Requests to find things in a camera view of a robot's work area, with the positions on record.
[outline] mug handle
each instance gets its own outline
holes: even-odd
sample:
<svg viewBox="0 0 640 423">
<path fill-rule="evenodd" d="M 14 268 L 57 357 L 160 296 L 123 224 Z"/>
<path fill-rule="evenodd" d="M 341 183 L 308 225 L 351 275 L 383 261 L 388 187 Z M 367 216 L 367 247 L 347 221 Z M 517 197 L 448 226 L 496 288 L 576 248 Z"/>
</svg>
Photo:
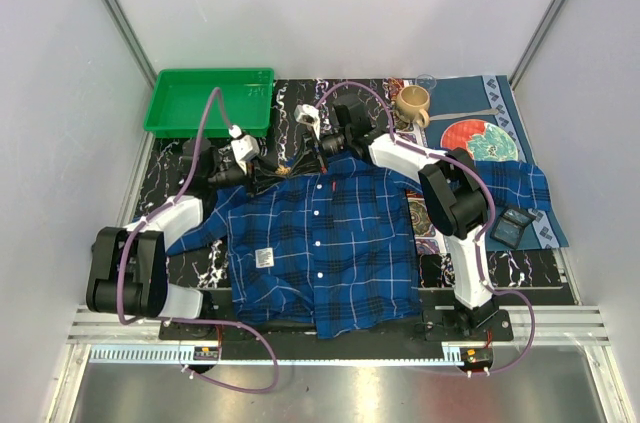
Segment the mug handle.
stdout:
<svg viewBox="0 0 640 423">
<path fill-rule="evenodd" d="M 429 126 L 431 118 L 429 118 L 429 113 L 427 113 L 427 110 L 421 109 L 420 111 L 418 111 L 415 122 L 420 128 L 426 128 L 427 126 Z"/>
</svg>

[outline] aluminum frame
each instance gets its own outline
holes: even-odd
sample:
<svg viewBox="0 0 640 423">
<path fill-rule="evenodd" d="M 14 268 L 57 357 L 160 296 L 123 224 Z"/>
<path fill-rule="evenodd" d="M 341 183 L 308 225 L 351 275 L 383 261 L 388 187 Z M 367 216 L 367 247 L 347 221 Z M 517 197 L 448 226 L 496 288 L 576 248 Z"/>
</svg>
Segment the aluminum frame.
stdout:
<svg viewBox="0 0 640 423">
<path fill-rule="evenodd" d="M 145 79 L 153 87 L 157 77 L 156 72 L 118 0 L 103 1 L 123 39 L 130 47 Z M 510 78 L 512 88 L 521 81 L 566 1 L 552 0 L 549 4 Z M 144 179 L 145 163 L 151 152 L 153 141 L 153 136 L 148 134 L 140 146 L 137 166 L 132 174 L 129 190 L 119 213 L 119 224 L 127 223 L 133 216 L 138 192 Z M 560 250 L 557 256 L 559 256 L 561 275 L 568 280 L 574 292 L 576 303 L 580 304 L 581 299 L 571 272 L 567 252 Z M 515 339 L 510 343 L 495 343 L 495 346 L 522 345 L 530 331 L 528 311 L 525 307 L 506 307 L 506 309 L 511 317 Z M 635 421 L 598 308 L 550 306 L 535 307 L 535 312 L 537 335 L 534 346 L 579 346 L 589 363 L 607 421 Z M 57 381 L 57 384 L 46 421 L 55 423 L 71 421 L 82 378 L 94 345 L 104 344 L 106 341 L 109 341 L 110 345 L 122 346 L 175 344 L 174 342 L 160 342 L 157 339 L 159 325 L 159 322 L 143 321 L 141 324 L 123 327 L 117 324 L 115 315 L 91 313 L 86 307 L 80 307 L 64 348 L 60 376 L 54 380 Z M 464 342 L 450 342 L 445 346 L 454 348 L 465 345 Z"/>
</svg>

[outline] black marble mat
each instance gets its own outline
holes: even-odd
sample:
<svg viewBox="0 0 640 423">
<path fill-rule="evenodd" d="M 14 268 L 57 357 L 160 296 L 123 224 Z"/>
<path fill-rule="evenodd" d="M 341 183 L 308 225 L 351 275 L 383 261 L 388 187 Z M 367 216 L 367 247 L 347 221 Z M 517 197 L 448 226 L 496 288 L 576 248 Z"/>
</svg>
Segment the black marble mat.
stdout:
<svg viewBox="0 0 640 423">
<path fill-rule="evenodd" d="M 271 128 L 259 143 L 262 153 L 277 163 L 291 158 L 301 137 L 300 126 L 293 119 L 293 110 L 301 103 L 313 103 L 324 92 L 341 80 L 279 80 L 274 88 L 271 110 Z M 376 91 L 389 101 L 388 80 L 355 80 Z M 341 88 L 336 96 L 354 92 L 354 88 Z M 369 116 L 381 127 L 387 127 L 386 114 L 368 92 L 357 93 L 367 103 Z M 322 129 L 335 124 L 335 116 L 322 108 Z M 145 179 L 136 207 L 136 216 L 148 214 L 175 194 L 180 178 L 178 164 L 182 139 L 157 139 L 149 156 Z M 211 140 L 222 148 L 224 140 Z M 167 262 L 169 281 L 186 287 L 228 288 L 226 241 L 218 241 L 207 248 L 172 257 Z M 560 288 L 562 283 L 552 250 L 489 252 L 489 272 L 498 287 Z M 423 288 L 449 287 L 453 283 L 453 270 L 449 255 L 421 255 L 420 275 Z"/>
</svg>

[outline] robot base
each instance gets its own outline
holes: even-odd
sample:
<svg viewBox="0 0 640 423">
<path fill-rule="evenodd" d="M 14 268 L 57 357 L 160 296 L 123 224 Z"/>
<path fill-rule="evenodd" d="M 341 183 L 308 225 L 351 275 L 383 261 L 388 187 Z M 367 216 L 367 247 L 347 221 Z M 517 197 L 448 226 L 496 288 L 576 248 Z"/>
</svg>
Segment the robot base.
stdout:
<svg viewBox="0 0 640 423">
<path fill-rule="evenodd" d="M 509 312 L 498 310 L 493 300 L 475 311 L 466 308 L 425 310 L 422 312 L 422 328 L 425 339 L 433 342 L 486 342 L 489 331 L 493 341 L 513 341 Z"/>
</svg>

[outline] shirt pocket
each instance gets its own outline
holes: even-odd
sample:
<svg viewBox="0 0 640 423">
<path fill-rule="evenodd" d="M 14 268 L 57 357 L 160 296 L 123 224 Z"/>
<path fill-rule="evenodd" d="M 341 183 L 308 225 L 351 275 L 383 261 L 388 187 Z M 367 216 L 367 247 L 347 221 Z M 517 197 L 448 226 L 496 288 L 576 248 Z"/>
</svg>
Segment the shirt pocket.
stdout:
<svg viewBox="0 0 640 423">
<path fill-rule="evenodd" d="M 331 210 L 336 230 L 356 235 L 375 232 L 380 223 L 374 177 L 354 176 L 332 182 Z"/>
</svg>

